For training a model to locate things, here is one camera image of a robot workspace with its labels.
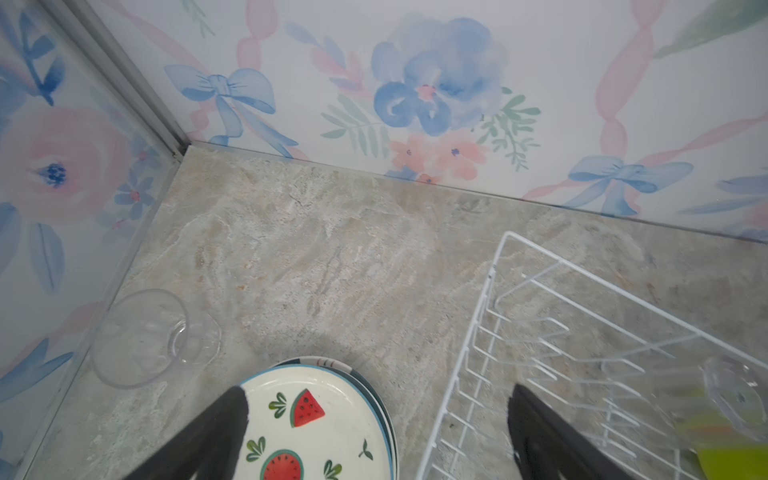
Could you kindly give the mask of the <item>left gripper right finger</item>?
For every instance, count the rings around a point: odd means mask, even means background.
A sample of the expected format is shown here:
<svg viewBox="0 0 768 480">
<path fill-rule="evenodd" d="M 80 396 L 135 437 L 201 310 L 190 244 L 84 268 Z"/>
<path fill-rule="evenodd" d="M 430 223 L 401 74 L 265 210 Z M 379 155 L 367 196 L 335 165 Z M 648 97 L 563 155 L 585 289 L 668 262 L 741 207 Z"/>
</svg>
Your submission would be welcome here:
<svg viewBox="0 0 768 480">
<path fill-rule="evenodd" d="M 507 410 L 514 459 L 523 479 L 631 479 L 526 386 L 514 386 Z"/>
</svg>

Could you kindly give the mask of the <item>clear glass cup back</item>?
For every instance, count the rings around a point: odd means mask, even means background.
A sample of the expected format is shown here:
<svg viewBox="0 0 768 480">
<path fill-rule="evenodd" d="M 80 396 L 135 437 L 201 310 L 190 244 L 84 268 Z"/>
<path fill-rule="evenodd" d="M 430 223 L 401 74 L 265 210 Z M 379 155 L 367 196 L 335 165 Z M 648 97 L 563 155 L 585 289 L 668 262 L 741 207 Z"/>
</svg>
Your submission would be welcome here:
<svg viewBox="0 0 768 480">
<path fill-rule="evenodd" d="M 170 291 L 146 289 L 110 307 L 89 356 L 103 383 L 135 389 L 207 365 L 221 345 L 222 329 L 209 313 Z"/>
</svg>

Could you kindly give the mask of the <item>watermelon pattern plate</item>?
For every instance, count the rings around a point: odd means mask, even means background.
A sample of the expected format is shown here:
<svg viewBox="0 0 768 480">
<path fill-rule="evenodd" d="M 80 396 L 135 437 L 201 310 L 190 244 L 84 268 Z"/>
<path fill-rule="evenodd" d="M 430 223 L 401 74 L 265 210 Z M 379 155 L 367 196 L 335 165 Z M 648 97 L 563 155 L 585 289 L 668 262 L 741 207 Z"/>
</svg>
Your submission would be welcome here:
<svg viewBox="0 0 768 480">
<path fill-rule="evenodd" d="M 355 385 L 314 365 L 241 383 L 248 426 L 237 479 L 392 479 L 386 432 Z"/>
</svg>

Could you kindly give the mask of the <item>clear glass cup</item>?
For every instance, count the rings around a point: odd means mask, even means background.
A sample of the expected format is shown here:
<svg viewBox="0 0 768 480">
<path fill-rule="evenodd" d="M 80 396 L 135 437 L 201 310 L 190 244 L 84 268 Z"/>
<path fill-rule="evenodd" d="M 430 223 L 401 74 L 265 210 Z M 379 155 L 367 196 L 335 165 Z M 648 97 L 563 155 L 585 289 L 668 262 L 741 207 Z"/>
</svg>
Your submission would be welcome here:
<svg viewBox="0 0 768 480">
<path fill-rule="evenodd" d="M 89 356 L 103 383 L 135 389 L 207 365 L 221 345 L 222 329 L 209 313 L 170 291 L 146 289 L 110 307 Z"/>
<path fill-rule="evenodd" d="M 767 384 L 727 356 L 657 370 L 649 402 L 685 447 L 730 448 L 767 443 Z"/>
</svg>

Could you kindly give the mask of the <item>red green rimmed plate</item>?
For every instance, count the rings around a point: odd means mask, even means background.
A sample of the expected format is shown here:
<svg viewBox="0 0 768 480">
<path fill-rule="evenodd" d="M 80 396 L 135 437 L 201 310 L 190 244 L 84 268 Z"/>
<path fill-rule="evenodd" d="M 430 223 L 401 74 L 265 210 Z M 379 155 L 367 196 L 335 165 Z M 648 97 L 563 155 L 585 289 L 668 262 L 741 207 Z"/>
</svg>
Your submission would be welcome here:
<svg viewBox="0 0 768 480">
<path fill-rule="evenodd" d="M 395 429 L 381 397 L 370 382 L 350 365 L 340 360 L 323 356 L 299 356 L 289 358 L 271 365 L 270 368 L 278 368 L 288 365 L 314 365 L 318 368 L 331 370 L 355 385 L 355 388 L 366 398 L 366 401 L 373 406 L 377 419 L 386 432 L 388 455 L 392 472 L 391 478 L 398 479 L 400 462 Z"/>
</svg>

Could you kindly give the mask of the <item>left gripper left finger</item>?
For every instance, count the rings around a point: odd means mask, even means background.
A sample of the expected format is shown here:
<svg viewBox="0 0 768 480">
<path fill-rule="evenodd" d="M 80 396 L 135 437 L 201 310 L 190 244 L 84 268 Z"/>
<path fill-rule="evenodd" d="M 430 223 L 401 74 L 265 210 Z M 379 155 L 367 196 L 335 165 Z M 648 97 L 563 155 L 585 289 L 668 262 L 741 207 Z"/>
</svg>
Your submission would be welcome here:
<svg viewBox="0 0 768 480">
<path fill-rule="evenodd" d="M 248 426 L 245 391 L 229 388 L 129 479 L 222 479 L 234 477 Z"/>
</svg>

